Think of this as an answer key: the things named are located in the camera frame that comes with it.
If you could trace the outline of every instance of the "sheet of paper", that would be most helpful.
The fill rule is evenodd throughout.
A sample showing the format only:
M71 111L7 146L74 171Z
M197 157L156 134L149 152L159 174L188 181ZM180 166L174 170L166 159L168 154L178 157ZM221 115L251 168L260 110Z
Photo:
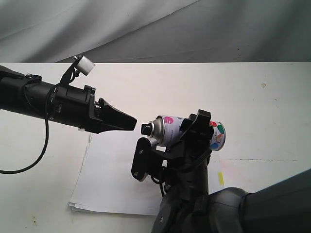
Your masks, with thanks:
M134 132L93 135L70 200L73 210L157 215L162 199L159 186L150 176L139 182L131 175L140 137L139 127ZM223 188L219 172L219 155L213 154L208 169L210 193Z

